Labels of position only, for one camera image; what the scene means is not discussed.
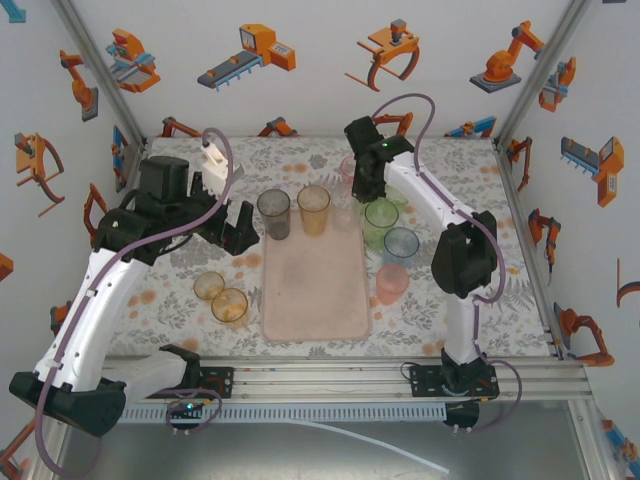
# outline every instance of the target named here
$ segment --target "cable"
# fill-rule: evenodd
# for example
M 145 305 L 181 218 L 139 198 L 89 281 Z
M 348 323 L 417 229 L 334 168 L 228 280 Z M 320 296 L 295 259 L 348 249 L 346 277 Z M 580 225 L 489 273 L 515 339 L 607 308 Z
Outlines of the cable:
M 229 161 L 227 179 L 226 179 L 224 188 L 222 190 L 222 193 L 220 194 L 220 197 L 218 198 L 216 203 L 213 205 L 213 207 L 211 207 L 211 209 L 207 213 L 202 215 L 200 218 L 197 218 L 196 220 L 193 220 L 192 222 L 189 222 L 189 223 L 187 223 L 185 225 L 182 225 L 180 227 L 173 228 L 171 230 L 167 230 L 166 232 L 157 233 L 155 235 L 151 235 L 151 236 L 143 238 L 141 240 L 137 240 L 137 241 L 127 245 L 126 247 L 124 247 L 123 249 L 118 251 L 116 254 L 114 254 L 113 257 L 111 257 L 109 259 L 109 261 L 107 261 L 107 263 L 104 265 L 104 267 L 102 267 L 102 269 L 96 274 L 96 276 L 94 277 L 93 281 L 91 282 L 91 284 L 87 288 L 87 291 L 89 291 L 89 290 L 97 290 L 98 286 L 100 285 L 100 282 L 107 275 L 107 273 L 109 273 L 111 268 L 116 263 L 118 263 L 120 261 L 120 259 L 122 259 L 122 257 L 127 255 L 129 252 L 132 252 L 136 248 L 139 248 L 139 247 L 142 247 L 142 246 L 145 246 L 145 245 L 149 245 L 150 243 L 157 242 L 159 240 L 164 240 L 165 238 L 173 237 L 173 236 L 176 236 L 176 235 L 181 235 L 181 234 L 183 234 L 185 232 L 188 232 L 189 230 L 192 230 L 192 229 L 200 226 L 201 224 L 203 224 L 207 220 L 209 220 L 220 209 L 222 204 L 226 201 L 227 196 L 229 195 L 229 190 L 231 189 L 231 184 L 233 183 L 232 182 L 232 178 L 233 178 L 233 153 L 231 151 L 231 145 L 229 144 L 229 140 L 224 135 L 224 133 L 222 133 L 217 128 L 210 127 L 210 128 L 205 129 L 202 132 L 202 142 L 203 143 L 206 142 L 206 136 L 208 134 L 211 134 L 211 133 L 217 135 L 220 138 L 220 140 L 222 140 L 222 143 L 224 144 L 224 147 L 225 147 L 225 149 L 227 151 L 227 156 L 228 156 L 228 161 Z M 38 448 L 38 453 L 40 454 L 40 458 L 42 459 L 43 463 L 47 466 L 47 468 L 49 468 L 49 470 L 51 470 L 56 475 L 59 475 L 61 477 L 66 477 L 66 478 L 82 478 L 82 477 L 86 476 L 89 472 L 91 472 L 91 470 L 93 470 L 93 468 L 95 467 L 96 462 L 98 460 L 98 457 L 100 455 L 100 439 L 98 439 L 99 443 L 98 443 L 98 448 L 97 448 L 97 451 L 96 451 L 96 455 L 92 459 L 91 464 L 89 465 L 88 469 L 86 469 L 84 471 L 81 471 L 81 472 L 70 472 L 68 470 L 62 469 L 49 456 L 49 453 L 47 452 L 47 448 L 46 448 L 46 445 L 45 445 L 45 442 L 44 442 L 44 435 L 43 435 L 43 431 L 42 431 L 43 430 L 43 424 L 42 423 L 43 423 L 43 420 L 44 420 L 44 404 L 45 404 L 45 402 L 47 400 L 47 397 L 49 395 L 49 390 L 51 389 L 51 385 L 53 384 L 53 380 L 54 380 L 54 378 L 56 376 L 56 372 L 60 369 L 61 361 L 62 361 L 62 358 L 64 357 L 64 354 L 65 354 L 65 348 L 69 344 L 69 341 L 71 340 L 71 336 L 73 335 L 73 332 L 75 331 L 76 326 L 77 326 L 78 322 L 80 321 L 80 318 L 82 317 L 82 314 L 84 313 L 84 311 L 85 311 L 89 301 L 91 300 L 91 298 L 92 297 L 89 297 L 89 296 L 85 295 L 82 298 L 82 300 L 80 301 L 80 304 L 78 305 L 78 308 L 76 309 L 75 313 L 73 314 L 73 316 L 69 320 L 69 326 L 67 327 L 67 330 L 65 331 L 64 335 L 60 339 L 60 345 L 58 346 L 58 350 L 56 350 L 56 354 L 53 357 L 52 365 L 49 367 L 49 373 L 47 374 L 47 377 L 46 377 L 46 380 L 44 382 L 44 385 L 42 386 L 42 390 L 40 391 L 40 397 L 38 398 L 38 403 L 36 405 L 35 438 L 36 438 L 36 446 Z
M 406 365 L 409 365 L 410 367 L 419 367 L 419 366 L 420 366 L 420 364 L 415 363 L 415 362 L 404 362 L 402 365 L 400 365 L 400 375 L 402 375 L 402 376 L 405 378 L 405 380 L 409 380 L 409 381 L 411 381 L 411 379 L 410 379 L 409 377 L 407 377 L 407 376 L 405 375 L 405 373 L 404 373 L 404 367 L 405 367 Z
M 395 102 L 397 102 L 399 100 L 402 100 L 402 99 L 405 99 L 405 98 L 422 98 L 422 99 L 426 100 L 429 103 L 429 105 L 431 105 L 431 113 L 429 114 L 429 117 L 427 118 L 427 121 L 425 122 L 424 127 L 422 127 L 422 130 L 420 130 L 420 133 L 418 134 L 418 138 L 416 139 L 416 146 L 415 146 L 414 151 L 413 151 L 413 165 L 414 165 L 414 168 L 416 169 L 416 172 L 418 172 L 418 174 L 420 175 L 420 178 L 422 178 L 422 180 L 425 181 L 425 183 L 436 193 L 436 195 L 438 195 L 440 197 L 440 199 L 449 208 L 453 209 L 455 207 L 455 203 L 442 190 L 440 190 L 440 188 L 427 175 L 425 175 L 424 172 L 421 171 L 422 166 L 420 165 L 420 155 L 419 155 L 420 142 L 422 142 L 422 139 L 424 138 L 425 134 L 427 133 L 427 130 L 429 129 L 429 126 L 431 125 L 431 122 L 433 121 L 433 117 L 434 117 L 434 115 L 436 113 L 436 105 L 435 105 L 435 102 L 431 99 L 431 97 L 429 97 L 428 95 L 425 95 L 423 93 L 406 93 L 404 95 L 399 95 L 399 96 L 397 96 L 395 98 L 392 98 L 388 102 L 384 103 L 380 108 L 378 108 L 373 113 L 372 117 L 377 116 L 384 108 L 386 108 L 387 106 L 391 105 L 392 103 L 395 103 Z M 496 252 L 496 257 L 498 259 L 498 266 L 499 266 L 499 275 L 500 275 L 500 282 L 498 284 L 498 289 L 496 290 L 495 294 L 490 298 L 483 297 L 482 295 L 474 295 L 474 300 L 478 300 L 478 301 L 480 301 L 482 303 L 492 305 L 495 302 L 497 302 L 500 299 L 500 297 L 502 296 L 502 294 L 504 293 L 504 288 L 505 288 L 505 284 L 506 284 L 506 280 L 507 280 L 507 278 L 506 278 L 507 277 L 507 271 L 506 271 L 506 265 L 505 265 L 505 261 L 504 261 L 504 256 L 502 254 L 502 249 L 500 248 L 500 245 L 498 245 L 498 241 L 495 238 L 495 236 L 482 223 L 480 223 L 478 220 L 473 218 L 471 215 L 468 215 L 466 212 L 463 212 L 461 209 L 455 210 L 455 213 L 460 215 L 462 218 L 464 218 L 465 220 L 470 222 L 474 227 L 478 228 L 482 233 L 484 233 L 484 235 L 487 237 L 487 239 L 491 243 L 491 246 L 493 247 L 494 251 Z M 520 404 L 520 400 L 522 399 L 522 390 L 523 390 L 522 378 L 520 377 L 520 374 L 518 373 L 518 371 L 516 370 L 516 368 L 512 364 L 510 364 L 509 362 L 507 362 L 505 360 L 498 360 L 498 359 L 488 361 L 485 358 L 485 356 L 482 354 L 482 352 L 480 351 L 480 347 L 478 345 L 479 330 L 480 330 L 480 307 L 474 302 L 473 344 L 474 344 L 474 348 L 476 350 L 476 353 L 482 359 L 482 361 L 485 362 L 488 365 L 501 364 L 501 365 L 504 365 L 504 366 L 510 368 L 513 371 L 513 373 L 514 373 L 514 375 L 516 377 L 516 381 L 518 382 L 518 394 L 517 394 L 515 402 L 513 403 L 513 406 L 511 407 L 511 409 L 505 415 L 501 416 L 500 418 L 498 418 L 496 421 L 490 423 L 489 425 L 484 425 L 482 427 L 478 427 L 478 428 L 474 429 L 473 431 L 488 430 L 489 428 L 491 428 L 491 427 L 493 427 L 495 425 L 498 425 L 499 423 L 502 423 L 504 420 L 509 418 L 513 414 L 515 409 L 518 407 L 518 405 Z
M 449 475 L 449 469 L 445 468 L 441 465 L 438 465 L 437 463 L 433 463 L 430 462 L 429 460 L 426 460 L 422 457 L 418 457 L 417 455 L 414 455 L 413 453 L 409 453 L 406 450 L 402 450 L 401 448 L 398 448 L 394 445 L 391 445 L 389 443 L 385 443 L 382 442 L 380 440 L 376 440 L 375 438 L 371 438 L 371 437 L 365 437 L 364 435 L 360 435 L 358 433 L 354 433 L 354 432 L 350 432 L 349 430 L 344 430 L 342 428 L 338 428 L 338 427 L 333 427 L 331 425 L 325 425 L 323 423 L 315 423 L 315 422 L 305 422 L 305 421 L 301 421 L 301 420 L 284 420 L 284 423 L 289 423 L 292 425 L 300 425 L 303 427 L 312 427 L 312 428 L 319 428 L 320 430 L 327 430 L 329 432 L 333 432 L 333 433 L 339 433 L 341 435 L 345 435 L 347 437 L 351 437 L 351 438 L 355 438 L 358 440 L 362 440 L 363 442 L 367 442 L 367 443 L 371 443 L 373 445 L 377 445 L 378 447 L 382 447 L 382 448 L 386 448 L 387 450 L 391 450 L 392 452 L 395 453 L 399 453 L 400 455 L 403 455 L 407 458 L 410 458 L 411 460 L 415 460 L 418 463 L 421 463 L 422 465 L 425 465 L 429 468 L 433 468 L 437 471 L 439 471 L 440 473 L 444 473 L 445 475 Z
M 180 241 L 179 243 L 177 243 L 173 247 L 169 247 L 169 248 L 166 248 L 166 249 L 162 250 L 158 256 L 168 255 L 169 253 L 174 252 L 174 251 L 178 250 L 179 248 L 184 247 L 187 243 L 189 243 L 189 240 L 191 240 L 192 238 L 193 238 L 192 234 L 191 235 L 187 235 L 182 241 Z
M 220 412 L 222 411 L 222 397 L 215 390 L 209 390 L 206 388 L 176 388 L 176 389 L 161 390 L 159 393 L 175 394 L 175 395 L 204 393 L 206 395 L 211 395 L 216 400 L 218 400 L 218 408 L 216 408 L 216 411 L 213 412 L 213 414 L 209 418 L 207 418 L 204 422 L 202 422 L 197 427 L 190 428 L 189 430 L 184 430 L 185 432 L 184 434 L 187 436 L 190 436 L 192 433 L 196 433 L 202 430 L 203 428 L 205 428 L 206 426 L 208 426 L 211 422 L 213 422 L 218 417 L 218 415 L 220 415 Z M 169 407 L 164 417 L 165 424 L 173 430 L 174 435 L 177 433 L 177 429 L 171 424 L 171 414 L 176 410 L 178 410 L 179 408 L 180 408 L 180 405 Z
M 523 390 L 522 378 L 520 377 L 518 370 L 516 370 L 516 367 L 514 367 L 512 364 L 510 364 L 506 360 L 500 360 L 500 359 L 487 360 L 484 354 L 480 351 L 480 345 L 478 344 L 479 331 L 480 331 L 480 305 L 474 303 L 473 305 L 473 346 L 476 349 L 476 353 L 478 354 L 478 357 L 487 365 L 499 364 L 499 365 L 504 365 L 505 367 L 511 369 L 511 371 L 516 377 L 516 382 L 518 383 L 518 394 L 516 395 L 516 399 L 511 405 L 511 408 L 507 413 L 505 413 L 504 415 L 501 415 L 499 418 L 489 423 L 488 425 L 483 425 L 481 427 L 473 428 L 472 431 L 474 432 L 484 432 L 486 430 L 489 430 L 503 423 L 509 417 L 511 417 L 511 415 L 513 415 L 513 412 L 515 412 L 516 408 L 518 408 L 518 405 L 520 405 L 520 400 L 522 400 L 522 390 Z

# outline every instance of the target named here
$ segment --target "pink plastic cup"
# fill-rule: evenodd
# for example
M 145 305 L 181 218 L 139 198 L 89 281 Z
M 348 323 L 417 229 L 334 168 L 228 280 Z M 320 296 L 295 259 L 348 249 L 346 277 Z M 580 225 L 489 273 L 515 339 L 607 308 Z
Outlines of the pink plastic cup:
M 390 263 L 378 270 L 376 276 L 376 294 L 383 305 L 391 305 L 398 300 L 409 287 L 407 269 Z
M 353 177 L 356 174 L 356 159 L 353 155 L 344 157 L 340 164 L 340 173 L 342 174 L 342 181 L 348 185 L 353 185 Z

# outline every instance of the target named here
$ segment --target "green plastic cup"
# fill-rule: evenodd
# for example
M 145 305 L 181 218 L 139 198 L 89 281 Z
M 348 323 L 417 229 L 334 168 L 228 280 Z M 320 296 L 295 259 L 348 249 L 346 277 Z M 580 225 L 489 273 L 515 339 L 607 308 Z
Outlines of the green plastic cup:
M 398 221 L 398 209 L 386 198 L 374 200 L 364 210 L 364 243 L 371 250 L 384 248 L 384 236 Z

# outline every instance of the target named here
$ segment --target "white tube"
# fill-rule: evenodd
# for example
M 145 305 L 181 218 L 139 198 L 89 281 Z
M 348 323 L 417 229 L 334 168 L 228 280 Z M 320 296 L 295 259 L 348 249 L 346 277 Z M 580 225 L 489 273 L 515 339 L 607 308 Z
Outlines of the white tube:
M 331 425 L 325 425 L 323 423 L 304 422 L 299 420 L 284 420 L 284 423 L 301 425 L 303 427 L 319 428 L 321 430 L 328 430 L 333 433 L 339 433 L 341 435 L 346 435 L 347 437 L 362 440 L 363 442 L 371 443 L 373 445 L 377 445 L 378 447 L 386 448 L 387 450 L 391 450 L 392 452 L 399 453 L 400 455 L 403 455 L 411 460 L 421 463 L 426 467 L 433 468 L 434 470 L 437 470 L 438 472 L 443 473 L 444 475 L 447 475 L 447 476 L 449 475 L 448 468 L 445 468 L 436 463 L 430 462 L 429 460 L 425 460 L 424 458 L 418 457 L 417 455 L 414 455 L 413 453 L 409 453 L 406 450 L 402 450 L 401 448 L 395 447 L 385 442 L 381 442 L 380 440 L 376 440 L 375 438 L 365 437 L 364 435 L 359 435 L 357 433 L 350 432 L 349 430 L 333 427 Z

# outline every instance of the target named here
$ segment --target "white wall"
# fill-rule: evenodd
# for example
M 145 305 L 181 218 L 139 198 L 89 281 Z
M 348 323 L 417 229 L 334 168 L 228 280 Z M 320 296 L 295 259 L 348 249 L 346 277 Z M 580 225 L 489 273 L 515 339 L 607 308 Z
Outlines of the white wall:
M 547 41 L 568 2 L 192 0 L 162 2 L 162 7 L 154 0 L 75 3 L 109 65 L 111 57 L 104 48 L 115 28 L 136 35 L 156 57 L 162 80 L 142 93 L 124 92 L 149 136 L 160 133 L 162 119 L 169 115 L 193 128 L 217 125 L 233 135 L 256 135 L 281 115 L 303 135 L 341 135 L 354 118 L 411 91 L 434 98 L 438 114 L 430 133 L 441 136 L 468 120 L 490 115 L 498 117 L 494 131 L 499 130 L 524 81 L 487 94 L 469 83 L 469 77 L 484 71 L 487 59 L 509 46 L 512 28 L 522 21 L 530 20 L 532 31 Z M 420 37 L 421 58 L 412 75 L 402 82 L 380 71 L 380 93 L 347 78 L 344 72 L 366 78 L 369 69 L 371 54 L 356 42 L 397 18 Z M 295 49 L 297 68 L 256 69 L 219 92 L 199 85 L 197 77 L 241 50 L 238 28 L 244 23 L 273 28 L 279 41 Z M 405 62 L 402 66 L 408 61 L 403 57 L 395 60 Z M 526 79 L 534 64 L 533 52 L 525 47 L 515 72 Z M 416 133 L 428 113 L 415 102 L 394 111 L 414 111 Z
M 33 410 L 13 397 L 9 382 L 16 371 L 33 369 L 53 340 L 49 309 L 63 305 L 77 292 L 86 269 L 89 237 L 82 223 L 89 182 L 96 184 L 107 204 L 114 206 L 111 135 L 117 123 L 103 95 L 97 118 L 83 123 L 80 105 L 71 92 L 71 76 L 60 65 L 59 51 L 77 53 L 50 2 L 22 0 L 27 22 L 0 28 L 0 252 L 14 261 L 15 270 L 0 283 L 0 448 L 29 421 Z M 88 86 L 91 73 L 78 68 Z M 40 188 L 16 182 L 14 134 L 38 132 L 57 149 L 65 172 L 51 180 L 54 193 L 65 200 L 38 218 L 49 201 Z M 53 160 L 45 155 L 48 173 Z
M 561 58 L 577 60 L 568 98 L 556 113 L 533 106 L 515 137 L 533 139 L 531 180 L 520 194 L 526 213 L 539 207 L 562 224 L 551 298 L 563 308 L 591 315 L 604 331 L 616 363 L 588 368 L 589 380 L 604 414 L 636 443 L 640 293 L 629 294 L 616 307 L 616 259 L 622 260 L 623 284 L 640 280 L 639 22 L 638 2 L 594 2 Z M 567 136 L 598 151 L 614 135 L 624 147 L 625 166 L 618 174 L 617 198 L 601 208 L 590 175 L 560 160 L 560 140 Z M 517 165 L 516 182 L 521 176 L 522 165 Z M 542 248 L 538 258 L 546 269 Z M 573 353 L 594 352 L 591 338 L 587 332 L 575 335 Z

